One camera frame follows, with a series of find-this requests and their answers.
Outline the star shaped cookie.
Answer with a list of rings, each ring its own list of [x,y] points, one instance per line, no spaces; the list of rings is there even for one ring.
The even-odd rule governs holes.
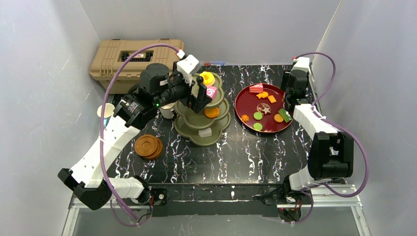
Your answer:
[[[270,114],[270,106],[262,106],[259,108],[259,111],[263,114],[263,115],[267,115]]]

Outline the green three-tier dessert stand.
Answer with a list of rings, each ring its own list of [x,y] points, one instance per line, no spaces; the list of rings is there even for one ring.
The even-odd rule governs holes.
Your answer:
[[[229,127],[231,122],[230,104],[224,96],[224,90],[222,88],[223,81],[218,74],[213,73],[215,76],[214,87],[217,88],[217,96],[212,102],[207,104],[205,108],[220,109],[220,114],[216,118],[207,118],[204,111],[200,113],[194,113],[191,109],[184,106],[180,101],[177,101],[174,105],[174,110],[177,114],[174,120],[174,128],[181,136],[190,139],[194,144],[200,147],[210,147],[217,143],[222,137],[222,133]],[[201,138],[198,135],[199,130],[206,128],[212,129],[212,135],[210,137]]]

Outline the yellow frosted donut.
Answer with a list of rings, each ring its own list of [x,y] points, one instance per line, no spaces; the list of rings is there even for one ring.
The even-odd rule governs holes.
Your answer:
[[[211,72],[204,71],[200,73],[200,77],[203,78],[203,84],[206,87],[213,86],[215,83],[215,76]]]

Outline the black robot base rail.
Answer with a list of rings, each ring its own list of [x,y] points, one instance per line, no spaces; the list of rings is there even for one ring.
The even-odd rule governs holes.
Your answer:
[[[153,210],[154,217],[176,215],[261,215],[300,219],[307,196],[280,184],[154,183],[125,202]]]

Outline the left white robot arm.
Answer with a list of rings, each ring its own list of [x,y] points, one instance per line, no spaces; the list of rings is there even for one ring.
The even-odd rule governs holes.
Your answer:
[[[161,189],[153,190],[139,176],[110,178],[107,169],[162,106],[179,101],[197,113],[211,102],[202,79],[193,80],[200,67],[178,61],[173,70],[169,70],[163,64],[152,63],[141,72],[139,82],[111,110],[109,122],[101,124],[99,137],[87,153],[71,168],[61,169],[58,174],[84,205],[97,210],[115,200],[126,207],[125,199],[153,205]]]

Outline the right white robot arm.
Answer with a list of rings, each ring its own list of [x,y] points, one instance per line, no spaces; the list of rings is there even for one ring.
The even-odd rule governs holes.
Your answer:
[[[322,182],[351,177],[354,163],[354,140],[326,123],[310,100],[305,98],[308,72],[293,69],[283,78],[284,105],[292,118],[302,125],[312,139],[307,164],[298,172],[285,177],[277,188],[268,188],[254,200],[287,197],[298,200],[301,191],[316,187]]]

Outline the pink swirl roll cake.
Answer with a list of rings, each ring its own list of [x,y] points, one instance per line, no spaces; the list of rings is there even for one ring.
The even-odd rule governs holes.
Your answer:
[[[206,95],[213,100],[217,96],[217,88],[214,86],[207,87]]]

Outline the white cream cake piece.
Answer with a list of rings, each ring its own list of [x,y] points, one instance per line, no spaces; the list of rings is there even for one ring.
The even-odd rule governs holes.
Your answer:
[[[212,129],[211,128],[206,128],[204,130],[199,130],[198,131],[198,135],[201,138],[206,138],[206,137],[210,137],[212,135]]]

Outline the orange tart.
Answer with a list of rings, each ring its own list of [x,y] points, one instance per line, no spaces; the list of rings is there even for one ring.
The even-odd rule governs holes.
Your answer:
[[[207,109],[204,109],[204,114],[207,118],[216,118],[220,114],[220,109],[218,107],[207,108]]]

